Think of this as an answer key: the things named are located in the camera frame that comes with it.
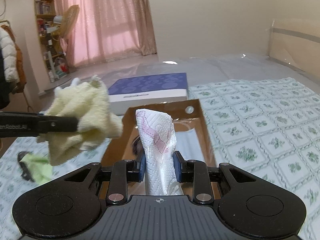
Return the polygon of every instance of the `white paper towel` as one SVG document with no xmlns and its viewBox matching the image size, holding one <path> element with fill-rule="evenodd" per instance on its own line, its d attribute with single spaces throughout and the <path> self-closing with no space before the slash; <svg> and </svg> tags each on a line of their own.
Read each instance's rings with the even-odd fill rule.
<svg viewBox="0 0 320 240">
<path fill-rule="evenodd" d="M 171 116 L 138 109 L 136 119 L 146 154 L 146 195 L 183 195 L 173 166 L 172 155 L 177 140 Z"/>
</svg>

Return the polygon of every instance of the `bedsheet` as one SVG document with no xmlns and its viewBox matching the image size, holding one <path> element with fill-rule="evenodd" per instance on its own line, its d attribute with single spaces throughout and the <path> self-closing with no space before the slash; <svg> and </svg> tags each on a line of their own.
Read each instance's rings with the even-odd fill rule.
<svg viewBox="0 0 320 240">
<path fill-rule="evenodd" d="M 229 162 L 299 196 L 307 207 L 302 239 L 320 239 L 320 96 L 293 78 L 229 80 L 189 88 L 199 98 L 216 162 Z M 57 178 L 100 161 L 110 142 L 54 167 Z M 11 209 L 24 192 L 36 187 L 22 180 L 17 153 L 47 155 L 47 144 L 18 138 L 0 159 L 0 239 L 20 233 Z"/>
</svg>

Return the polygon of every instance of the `crosshair marking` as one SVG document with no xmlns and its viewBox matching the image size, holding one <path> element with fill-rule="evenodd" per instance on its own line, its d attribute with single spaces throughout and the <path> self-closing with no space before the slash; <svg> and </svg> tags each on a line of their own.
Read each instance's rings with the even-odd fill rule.
<svg viewBox="0 0 320 240">
<path fill-rule="evenodd" d="M 165 201 L 163 198 L 157 198 L 155 201 L 157 201 L 159 204 Z"/>
</svg>

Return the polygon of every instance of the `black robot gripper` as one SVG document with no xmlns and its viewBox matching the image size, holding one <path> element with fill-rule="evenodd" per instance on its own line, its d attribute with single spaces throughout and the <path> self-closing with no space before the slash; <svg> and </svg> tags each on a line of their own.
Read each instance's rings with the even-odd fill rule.
<svg viewBox="0 0 320 240">
<path fill-rule="evenodd" d="M 136 160 L 113 167 L 90 163 L 26 192 L 12 208 L 21 240 L 300 239 L 306 208 L 293 193 L 229 163 L 207 167 L 185 161 L 178 151 L 173 162 L 177 181 L 193 183 L 191 198 L 128 199 L 127 183 L 144 178 L 143 150 Z M 105 181 L 107 195 L 100 199 Z M 220 199 L 214 199 L 211 182 L 217 182 Z"/>
</svg>

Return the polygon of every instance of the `yellow towel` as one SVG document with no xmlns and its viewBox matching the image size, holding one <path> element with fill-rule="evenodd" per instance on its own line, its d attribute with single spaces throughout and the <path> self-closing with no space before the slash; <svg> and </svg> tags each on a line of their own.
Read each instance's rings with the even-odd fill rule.
<svg viewBox="0 0 320 240">
<path fill-rule="evenodd" d="M 109 95 L 97 76 L 80 84 L 74 79 L 71 86 L 55 89 L 55 99 L 45 115 L 76 117 L 77 132 L 50 132 L 38 137 L 38 142 L 49 142 L 49 162 L 60 165 L 83 150 L 92 150 L 105 138 L 122 134 L 121 119 L 109 111 Z"/>
</svg>

